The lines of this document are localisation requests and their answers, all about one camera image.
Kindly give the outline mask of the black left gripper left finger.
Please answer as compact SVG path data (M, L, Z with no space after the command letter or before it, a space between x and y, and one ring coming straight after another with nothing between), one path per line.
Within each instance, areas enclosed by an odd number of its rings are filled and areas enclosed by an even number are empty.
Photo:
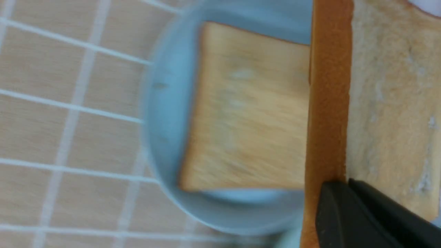
M380 222L394 201L365 182L324 182L315 217L320 248L403 248Z

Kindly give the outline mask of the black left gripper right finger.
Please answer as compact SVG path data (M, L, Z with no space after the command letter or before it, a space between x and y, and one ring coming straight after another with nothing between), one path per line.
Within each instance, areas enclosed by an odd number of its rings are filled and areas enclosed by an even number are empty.
M376 188L361 180L349 179L348 185L361 199L377 223L404 248L439 248L440 228Z

